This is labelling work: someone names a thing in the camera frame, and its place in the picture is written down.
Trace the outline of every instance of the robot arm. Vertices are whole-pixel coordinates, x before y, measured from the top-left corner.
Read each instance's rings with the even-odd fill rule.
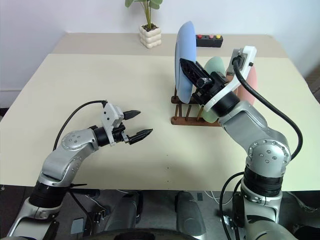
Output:
[[[246,78],[256,52],[255,47],[235,49],[227,74],[234,75],[233,60],[237,58],[241,74]],[[249,240],[295,239],[278,225],[281,186],[286,166],[291,160],[286,137],[269,128],[264,117],[252,105],[240,101],[232,92],[235,86],[240,85],[237,78],[227,84],[222,73],[206,72],[199,63],[183,58],[180,66],[196,86],[193,98],[205,106],[204,110],[214,111],[219,116],[219,124],[247,152],[241,195],[235,197],[236,212],[242,213],[237,216],[237,225],[246,229]]]
[[[128,120],[139,111],[122,112],[117,106],[107,103],[101,115],[102,127],[72,131],[65,135],[59,147],[46,158],[32,194],[27,198],[9,230],[8,237],[25,236],[41,240],[58,228],[55,217],[81,163],[99,147],[117,142],[134,144],[152,129],[145,129],[134,136],[124,133],[123,120]]]

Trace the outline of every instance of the white plant pot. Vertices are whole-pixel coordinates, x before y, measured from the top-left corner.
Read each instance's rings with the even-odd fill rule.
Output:
[[[161,28],[158,27],[151,31],[146,31],[142,26],[139,27],[140,42],[148,49],[161,44]]]

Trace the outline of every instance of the wooden peg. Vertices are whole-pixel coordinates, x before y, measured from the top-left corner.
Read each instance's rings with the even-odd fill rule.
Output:
[[[192,107],[192,105],[189,105],[188,111],[186,111],[186,115],[185,115],[185,120],[186,121],[188,121],[188,119],[189,119],[189,114],[190,114],[190,111],[191,111],[191,107]]]
[[[182,104],[179,103],[179,117],[182,117]]]
[[[177,120],[178,110],[179,110],[179,105],[177,104],[177,105],[175,106],[174,120]]]
[[[204,110],[204,106],[202,105],[201,108],[200,108],[200,111],[199,111],[199,113],[198,113],[198,116],[196,116],[196,120],[197,120],[197,121],[199,121],[203,110]]]

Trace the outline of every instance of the white wall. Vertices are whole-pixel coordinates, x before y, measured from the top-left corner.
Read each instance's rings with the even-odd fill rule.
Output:
[[[0,104],[9,106],[64,32],[137,33],[145,22],[125,0],[0,0]],[[196,31],[268,34],[302,75],[320,62],[320,0],[163,0],[153,11],[164,33],[192,20]]]

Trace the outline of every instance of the potted plant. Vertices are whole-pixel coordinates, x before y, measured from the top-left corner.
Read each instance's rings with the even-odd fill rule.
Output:
[[[133,2],[139,2],[143,8],[146,25],[139,27],[140,42],[148,49],[161,44],[161,29],[151,22],[151,9],[159,9],[163,0],[125,0],[125,6],[128,8]]]

